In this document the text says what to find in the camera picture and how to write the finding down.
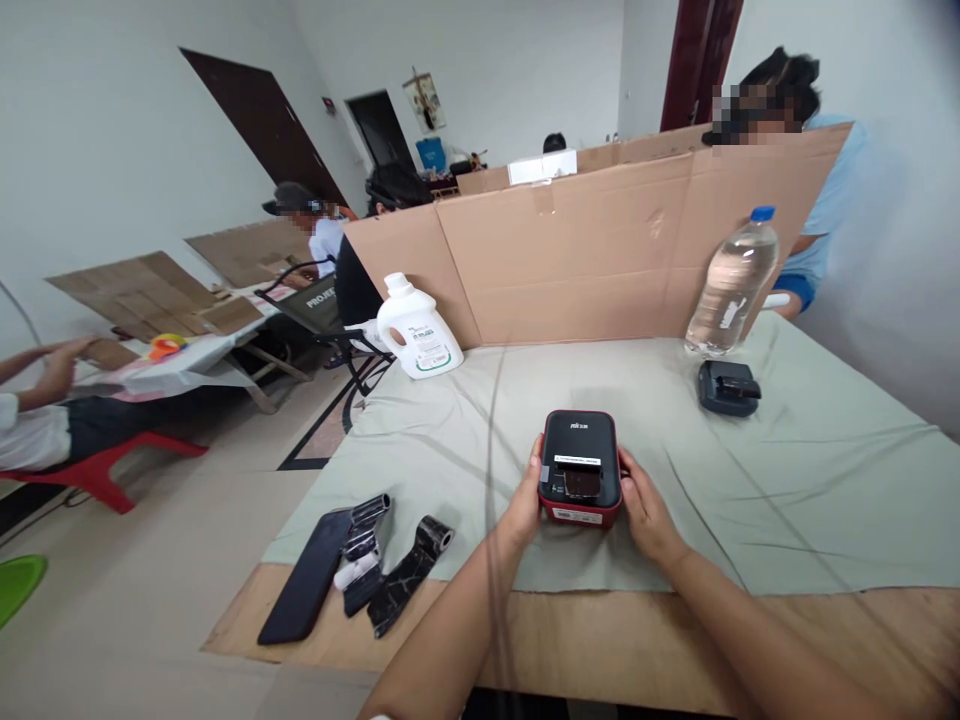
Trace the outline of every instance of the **white detergent bottle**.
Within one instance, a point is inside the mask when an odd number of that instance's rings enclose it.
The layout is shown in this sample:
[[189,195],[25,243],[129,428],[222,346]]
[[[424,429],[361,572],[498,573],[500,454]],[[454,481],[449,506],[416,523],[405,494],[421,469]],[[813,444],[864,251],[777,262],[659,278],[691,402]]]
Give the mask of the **white detergent bottle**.
[[[463,351],[437,312],[437,301],[417,290],[403,273],[387,275],[384,282],[390,297],[377,313],[377,330],[407,375],[419,380],[459,367]],[[406,344],[394,340],[391,328]]]

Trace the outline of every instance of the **plastic bottle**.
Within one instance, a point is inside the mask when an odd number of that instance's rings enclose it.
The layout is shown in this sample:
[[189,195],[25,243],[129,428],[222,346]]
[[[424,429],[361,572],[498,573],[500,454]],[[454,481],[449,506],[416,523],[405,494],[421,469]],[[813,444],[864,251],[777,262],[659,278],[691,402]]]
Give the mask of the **plastic bottle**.
[[[384,281],[390,297],[377,313],[377,330],[407,375],[419,380],[458,367],[463,351],[437,312],[437,301],[417,290],[403,273],[387,275]],[[404,345],[393,339],[391,328],[403,337]]]
[[754,208],[750,222],[723,241],[710,267],[697,310],[687,327],[687,346],[708,357],[736,345],[757,295],[777,266],[777,234],[770,227],[775,208]]

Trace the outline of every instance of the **black shirt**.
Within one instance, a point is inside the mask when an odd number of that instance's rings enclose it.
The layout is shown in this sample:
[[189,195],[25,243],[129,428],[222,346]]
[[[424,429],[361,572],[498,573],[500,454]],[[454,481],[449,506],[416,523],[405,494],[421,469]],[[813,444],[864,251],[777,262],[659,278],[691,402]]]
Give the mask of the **black shirt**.
[[383,298],[346,236],[340,244],[333,287],[344,325],[359,325],[377,317]]

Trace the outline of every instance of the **person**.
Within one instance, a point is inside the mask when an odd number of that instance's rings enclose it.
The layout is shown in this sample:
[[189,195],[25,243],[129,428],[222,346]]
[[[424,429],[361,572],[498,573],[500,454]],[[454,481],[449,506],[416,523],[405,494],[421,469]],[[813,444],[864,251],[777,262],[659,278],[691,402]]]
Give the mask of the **person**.
[[[423,180],[412,170],[397,164],[374,169],[367,179],[366,190],[370,198],[368,218],[433,202],[433,195]],[[383,304],[380,292],[347,238],[340,241],[334,291],[345,327],[375,320]]]
[[285,217],[304,234],[311,257],[317,263],[316,273],[300,271],[306,280],[319,280],[336,269],[343,239],[344,220],[356,220],[354,212],[342,206],[337,214],[328,214],[327,203],[309,188],[296,182],[282,182],[273,191],[273,200],[263,203],[263,209],[271,215]]
[[62,470],[141,432],[192,416],[236,391],[204,387],[142,403],[103,397],[63,402],[73,384],[77,358],[96,340],[85,337],[46,345],[0,361],[0,384],[4,384],[37,360],[47,359],[46,370],[32,388],[0,392],[0,470]]
[[543,141],[543,154],[567,149],[567,139],[563,133],[550,133]]
[[730,99],[722,120],[703,136],[707,145],[751,142],[757,133],[800,132],[853,122],[817,201],[773,285],[772,294],[785,294],[787,304],[774,308],[788,320],[810,307],[827,269],[834,233],[845,218],[855,161],[867,141],[863,126],[853,118],[820,113],[820,95],[813,88],[820,63],[809,55],[788,55],[782,47],[747,73]]
[[[506,617],[520,558],[540,522],[542,444],[540,435],[510,505],[394,655],[360,720],[452,720],[464,710],[490,652],[497,618]],[[687,603],[766,715],[891,717],[843,670],[684,542],[650,477],[623,448],[620,464],[634,542]]]

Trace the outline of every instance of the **white tablecloth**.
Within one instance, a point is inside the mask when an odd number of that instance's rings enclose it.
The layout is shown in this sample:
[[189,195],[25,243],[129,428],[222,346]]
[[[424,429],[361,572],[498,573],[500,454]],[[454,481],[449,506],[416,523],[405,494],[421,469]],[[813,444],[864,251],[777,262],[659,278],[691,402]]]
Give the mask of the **white tablecloth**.
[[[683,536],[752,593],[960,587],[960,447],[773,313],[730,359],[762,387],[750,418],[700,408],[700,359],[675,339],[481,348],[420,381],[394,364],[264,561],[295,563],[321,515],[388,492],[386,569],[431,514],[457,531],[431,573],[449,580],[546,415],[574,408],[614,417]],[[609,532],[545,519],[515,587],[668,589],[622,508]]]
[[[145,402],[162,397],[180,395],[203,385],[229,385],[249,387],[254,384],[250,377],[224,361],[223,358],[237,344],[256,332],[269,317],[279,311],[265,300],[253,294],[260,286],[243,288],[234,292],[247,297],[262,317],[231,335],[200,335],[189,338],[189,344],[180,352],[154,362],[146,355],[150,347],[136,340],[125,343],[139,360],[113,371],[101,371],[87,367],[78,368],[74,392],[78,395],[109,395],[126,402]],[[282,299],[295,292],[280,286],[271,293]]]

